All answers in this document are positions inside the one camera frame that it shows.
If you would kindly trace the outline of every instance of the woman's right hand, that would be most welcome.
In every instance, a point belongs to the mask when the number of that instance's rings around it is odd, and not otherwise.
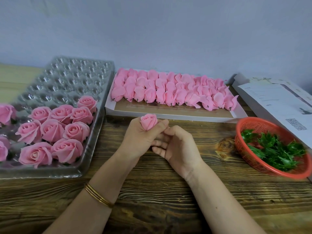
[[[185,180],[203,163],[193,136],[177,125],[165,129],[152,146],[153,152],[165,158]]]

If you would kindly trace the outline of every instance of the gold bangle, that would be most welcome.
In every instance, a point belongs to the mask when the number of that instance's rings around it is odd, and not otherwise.
[[[100,196],[99,193],[97,193],[95,191],[95,189],[93,189],[89,183],[87,183],[85,185],[85,189],[86,191],[93,197],[95,198],[97,201],[101,202],[102,204],[105,204],[108,208],[113,208],[114,204],[112,204],[111,202],[108,202],[106,199],[104,199],[102,196]]]

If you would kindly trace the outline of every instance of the clear plastic tray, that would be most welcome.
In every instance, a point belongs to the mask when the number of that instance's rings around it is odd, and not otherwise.
[[[0,128],[0,135],[7,136],[12,145],[12,158],[0,163],[0,179],[82,176],[88,170],[93,156],[114,75],[115,65],[112,61],[55,57],[16,101],[11,103],[17,110],[18,123]],[[68,166],[53,161],[51,165],[39,166],[37,169],[20,164],[18,158],[25,143],[17,142],[19,136],[15,132],[22,123],[31,121],[27,117],[31,111],[39,106],[53,109],[62,104],[70,104],[76,107],[82,95],[91,95],[98,103],[80,159]]]

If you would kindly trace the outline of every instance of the white wall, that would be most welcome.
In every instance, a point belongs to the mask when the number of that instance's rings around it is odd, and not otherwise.
[[[0,0],[0,62],[55,55],[229,78],[292,79],[312,91],[312,0]]]

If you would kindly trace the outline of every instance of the wood grain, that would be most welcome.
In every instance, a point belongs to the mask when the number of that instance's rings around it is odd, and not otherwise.
[[[130,120],[107,117],[90,169],[82,178],[0,181],[0,233],[42,233],[116,151]],[[193,135],[204,161],[267,233],[311,233],[312,185],[307,179],[268,176],[251,168],[235,152],[235,124],[170,121],[175,124]],[[148,151],[124,182],[104,232],[210,233],[210,229],[185,181]]]

